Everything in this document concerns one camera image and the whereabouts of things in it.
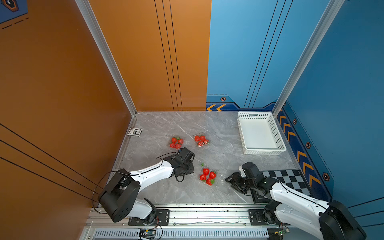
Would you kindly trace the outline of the clear plastic clamshell container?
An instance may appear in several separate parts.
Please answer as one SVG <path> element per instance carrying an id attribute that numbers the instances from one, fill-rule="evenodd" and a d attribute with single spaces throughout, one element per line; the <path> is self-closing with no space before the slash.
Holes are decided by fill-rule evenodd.
<path id="1" fill-rule="evenodd" d="M 170 143 L 169 143 L 169 147 L 170 147 L 170 144 L 172 143 L 172 138 L 176 138 L 177 140 L 179 140 L 179 139 L 183 139 L 183 138 L 178 137 L 178 136 L 171 137 L 171 140 L 170 140 Z M 181 148 L 183 147 L 183 144 L 181 145 L 181 144 L 179 144 L 178 141 L 177 141 L 177 142 L 175 143 L 176 147 L 173 148 L 173 149 L 177 149 L 177 150 L 179 150 L 179 149 L 181 149 Z"/>

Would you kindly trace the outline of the clear clamshell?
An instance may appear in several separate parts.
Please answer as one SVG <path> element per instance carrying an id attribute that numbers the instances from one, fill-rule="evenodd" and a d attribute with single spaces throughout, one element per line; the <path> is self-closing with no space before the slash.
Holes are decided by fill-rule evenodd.
<path id="1" fill-rule="evenodd" d="M 210 168 L 208 168 L 208 167 L 202 167 L 202 170 L 201 170 L 201 172 L 200 172 L 199 175 L 198 175 L 198 180 L 199 180 L 200 182 L 204 183 L 204 184 L 206 184 L 206 180 L 205 180 L 205 181 L 201 181 L 201 180 L 200 180 L 200 176 L 201 176 L 201 175 L 204 175 L 204 174 L 203 174 L 203 169 L 209 169 L 210 172 L 211 172 L 211 171 L 214 171 L 214 172 L 216 173 L 217 176 L 216 176 L 216 178 L 215 178 L 215 183 L 212 185 L 212 186 L 215 186 L 215 185 L 219 182 L 218 172 L 215 171 L 215 170 L 212 170 L 212 169 L 210 169 Z"/>

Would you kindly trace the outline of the strawberry seven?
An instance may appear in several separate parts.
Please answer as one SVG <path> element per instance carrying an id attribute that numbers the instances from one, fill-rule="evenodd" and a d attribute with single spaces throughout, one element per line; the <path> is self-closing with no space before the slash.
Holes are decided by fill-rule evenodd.
<path id="1" fill-rule="evenodd" d="M 210 142 L 210 141 L 208 141 L 208 140 L 200 141 L 200 142 L 198 142 L 198 146 L 199 146 L 199 147 L 202 147 L 202 146 L 208 145 L 209 142 Z"/>

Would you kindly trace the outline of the strawberry four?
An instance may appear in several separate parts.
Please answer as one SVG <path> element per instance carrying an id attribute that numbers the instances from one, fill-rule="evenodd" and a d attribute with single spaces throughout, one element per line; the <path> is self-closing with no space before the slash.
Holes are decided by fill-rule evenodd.
<path id="1" fill-rule="evenodd" d="M 206 180 L 206 184 L 208 184 L 209 186 L 212 186 L 214 183 L 215 183 L 215 179 L 209 178 Z"/>

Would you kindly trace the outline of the white perforated plastic basket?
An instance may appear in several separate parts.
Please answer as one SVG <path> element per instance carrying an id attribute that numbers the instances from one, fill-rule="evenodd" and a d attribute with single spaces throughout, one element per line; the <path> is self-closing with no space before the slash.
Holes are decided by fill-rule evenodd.
<path id="1" fill-rule="evenodd" d="M 238 127 L 245 155 L 280 155 L 287 150 L 270 112 L 238 112 Z"/>

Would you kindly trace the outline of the strawberry two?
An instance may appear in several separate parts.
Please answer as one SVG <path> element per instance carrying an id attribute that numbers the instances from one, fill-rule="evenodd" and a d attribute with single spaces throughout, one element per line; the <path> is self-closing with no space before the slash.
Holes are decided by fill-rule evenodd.
<path id="1" fill-rule="evenodd" d="M 216 178 L 216 173 L 214 171 L 211 171 L 209 174 L 210 179 L 215 179 Z"/>

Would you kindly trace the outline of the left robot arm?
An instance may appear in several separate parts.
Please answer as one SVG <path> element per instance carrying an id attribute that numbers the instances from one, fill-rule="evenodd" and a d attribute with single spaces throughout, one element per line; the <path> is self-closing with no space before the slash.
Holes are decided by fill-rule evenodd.
<path id="1" fill-rule="evenodd" d="M 195 154 L 187 148 L 158 157 L 158 163 L 138 171 L 120 169 L 104 187 L 98 197 L 99 204 L 114 223 L 126 217 L 137 218 L 145 224 L 157 220 L 157 208 L 148 199 L 138 199 L 145 188 L 174 177 L 182 182 L 186 175 L 194 173 Z"/>

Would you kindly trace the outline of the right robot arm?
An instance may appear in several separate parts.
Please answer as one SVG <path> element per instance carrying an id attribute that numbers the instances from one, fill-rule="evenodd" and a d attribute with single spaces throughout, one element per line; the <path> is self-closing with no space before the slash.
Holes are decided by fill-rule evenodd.
<path id="1" fill-rule="evenodd" d="M 319 240 L 364 240 L 367 234 L 347 207 L 298 192 L 273 177 L 266 177 L 248 162 L 225 180 L 241 194 L 251 192 L 268 198 L 263 221 L 268 225 L 292 225 Z"/>

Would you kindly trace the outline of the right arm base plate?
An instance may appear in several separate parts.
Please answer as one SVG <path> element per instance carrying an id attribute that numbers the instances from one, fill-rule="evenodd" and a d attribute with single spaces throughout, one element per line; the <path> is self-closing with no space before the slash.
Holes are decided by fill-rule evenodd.
<path id="1" fill-rule="evenodd" d="M 270 210 L 250 209 L 248 210 L 249 218 L 252 226 L 268 226 L 278 228 L 281 226 L 276 214 Z"/>

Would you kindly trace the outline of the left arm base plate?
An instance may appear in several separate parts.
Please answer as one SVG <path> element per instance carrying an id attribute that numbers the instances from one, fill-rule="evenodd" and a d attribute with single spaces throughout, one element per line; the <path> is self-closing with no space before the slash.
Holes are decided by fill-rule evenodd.
<path id="1" fill-rule="evenodd" d="M 160 209 L 156 213 L 151 213 L 148 218 L 141 220 L 139 218 L 129 218 L 129 226 L 168 226 L 170 220 L 170 210 Z"/>

